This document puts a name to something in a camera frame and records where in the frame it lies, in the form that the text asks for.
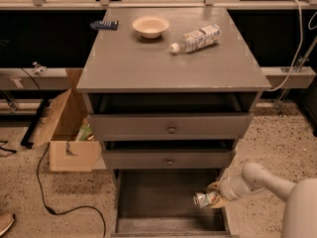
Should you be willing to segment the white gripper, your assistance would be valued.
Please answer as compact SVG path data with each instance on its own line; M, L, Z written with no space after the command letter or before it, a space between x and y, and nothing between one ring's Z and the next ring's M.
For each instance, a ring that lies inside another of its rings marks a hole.
M264 189L264 184L258 178L249 178L238 174L222 178L207 185L207 190L220 189L221 195L213 195L210 200L211 208L222 208L229 201L236 201L247 195L256 194Z

